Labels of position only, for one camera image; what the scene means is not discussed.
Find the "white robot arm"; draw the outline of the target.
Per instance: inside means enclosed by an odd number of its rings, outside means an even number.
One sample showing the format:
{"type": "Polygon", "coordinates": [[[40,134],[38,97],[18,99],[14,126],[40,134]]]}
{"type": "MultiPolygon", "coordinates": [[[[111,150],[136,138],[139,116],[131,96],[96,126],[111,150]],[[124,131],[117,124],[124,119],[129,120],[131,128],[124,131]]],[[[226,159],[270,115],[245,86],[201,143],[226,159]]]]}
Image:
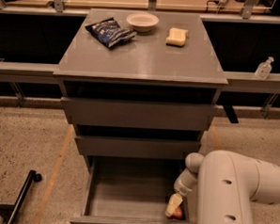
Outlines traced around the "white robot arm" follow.
{"type": "Polygon", "coordinates": [[[229,151],[193,152],[174,182],[164,213],[171,217],[197,189],[197,224],[254,224],[250,203],[280,203],[280,167],[229,151]]]}

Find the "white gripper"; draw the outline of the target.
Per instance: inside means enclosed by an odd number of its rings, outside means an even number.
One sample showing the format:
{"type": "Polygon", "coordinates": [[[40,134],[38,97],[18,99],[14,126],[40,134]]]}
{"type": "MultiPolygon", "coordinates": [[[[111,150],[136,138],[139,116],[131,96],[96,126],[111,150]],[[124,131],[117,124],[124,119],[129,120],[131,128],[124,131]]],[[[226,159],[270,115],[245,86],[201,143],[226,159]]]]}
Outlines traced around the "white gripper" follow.
{"type": "Polygon", "coordinates": [[[196,173],[185,169],[177,177],[174,182],[174,189],[177,192],[170,196],[169,202],[164,211],[166,217],[170,217],[173,212],[181,205],[182,197],[186,197],[189,193],[193,192],[194,186],[197,184],[196,173]]]}

